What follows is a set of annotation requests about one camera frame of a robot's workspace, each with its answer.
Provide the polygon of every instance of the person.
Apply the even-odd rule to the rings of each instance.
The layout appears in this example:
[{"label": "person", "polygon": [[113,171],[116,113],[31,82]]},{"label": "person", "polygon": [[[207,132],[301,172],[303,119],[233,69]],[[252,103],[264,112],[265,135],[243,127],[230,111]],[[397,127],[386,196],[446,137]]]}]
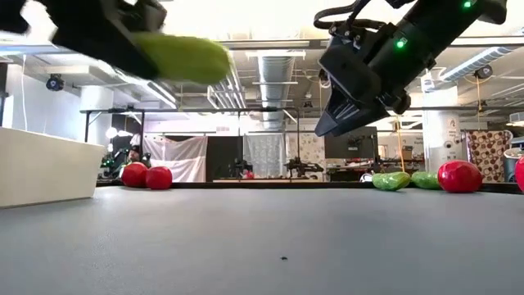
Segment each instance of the person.
[{"label": "person", "polygon": [[125,162],[125,165],[140,161],[147,168],[151,168],[151,163],[147,157],[140,158],[140,146],[133,145],[129,149],[128,160]]},{"label": "person", "polygon": [[115,171],[118,173],[118,177],[122,177],[122,173],[124,172],[124,167],[134,162],[141,162],[147,168],[151,168],[151,163],[148,157],[144,157],[140,159],[140,146],[133,145],[129,149],[128,158],[122,163],[122,165],[120,165],[119,169]]},{"label": "person", "polygon": [[130,164],[137,161],[140,161],[140,146],[134,145],[129,149],[128,160],[126,164]]}]

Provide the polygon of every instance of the gray table surface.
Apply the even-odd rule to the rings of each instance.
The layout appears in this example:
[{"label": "gray table surface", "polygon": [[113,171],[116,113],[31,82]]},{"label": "gray table surface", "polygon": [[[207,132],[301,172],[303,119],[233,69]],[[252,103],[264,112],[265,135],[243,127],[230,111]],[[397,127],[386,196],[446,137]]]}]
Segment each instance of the gray table surface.
[{"label": "gray table surface", "polygon": [[99,188],[0,211],[0,294],[522,295],[524,196]]}]

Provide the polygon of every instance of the pillar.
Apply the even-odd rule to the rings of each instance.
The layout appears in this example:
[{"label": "pillar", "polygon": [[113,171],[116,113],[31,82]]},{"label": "pillar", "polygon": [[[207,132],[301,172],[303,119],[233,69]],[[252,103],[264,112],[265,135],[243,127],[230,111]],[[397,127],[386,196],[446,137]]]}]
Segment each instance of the pillar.
[{"label": "pillar", "polygon": [[[425,92],[422,104],[425,107],[456,106],[457,87]],[[436,172],[450,160],[463,159],[463,144],[460,134],[459,114],[454,111],[424,111],[422,113],[422,135],[426,171]]]},{"label": "pillar", "polygon": [[[80,94],[81,110],[105,110],[113,107],[113,90],[102,86],[82,87]],[[91,119],[95,118],[96,113],[91,114]],[[107,146],[110,140],[106,137],[106,131],[111,127],[112,115],[101,114],[90,126],[88,143]]]}]

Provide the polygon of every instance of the white curtain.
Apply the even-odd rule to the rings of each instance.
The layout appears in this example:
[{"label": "white curtain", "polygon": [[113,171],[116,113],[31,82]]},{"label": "white curtain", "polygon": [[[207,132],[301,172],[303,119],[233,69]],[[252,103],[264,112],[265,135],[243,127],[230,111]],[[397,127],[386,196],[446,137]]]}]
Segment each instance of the white curtain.
[{"label": "white curtain", "polygon": [[244,158],[253,165],[253,173],[257,178],[285,176],[284,136],[244,136]]},{"label": "white curtain", "polygon": [[174,142],[145,137],[144,152],[151,154],[151,166],[164,166],[173,173],[173,182],[205,182],[207,137]]}]

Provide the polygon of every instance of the security camera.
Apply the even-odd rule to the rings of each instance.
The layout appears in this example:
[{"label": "security camera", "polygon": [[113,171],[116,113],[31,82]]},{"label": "security camera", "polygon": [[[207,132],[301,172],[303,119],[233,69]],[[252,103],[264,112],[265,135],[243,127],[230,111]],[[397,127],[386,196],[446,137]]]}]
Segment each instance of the security camera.
[{"label": "security camera", "polygon": [[61,78],[60,74],[51,74],[47,80],[46,88],[51,91],[61,91],[64,89],[66,82]]},{"label": "security camera", "polygon": [[483,66],[482,68],[475,70],[473,77],[478,79],[488,79],[493,75],[493,68],[490,65]]}]

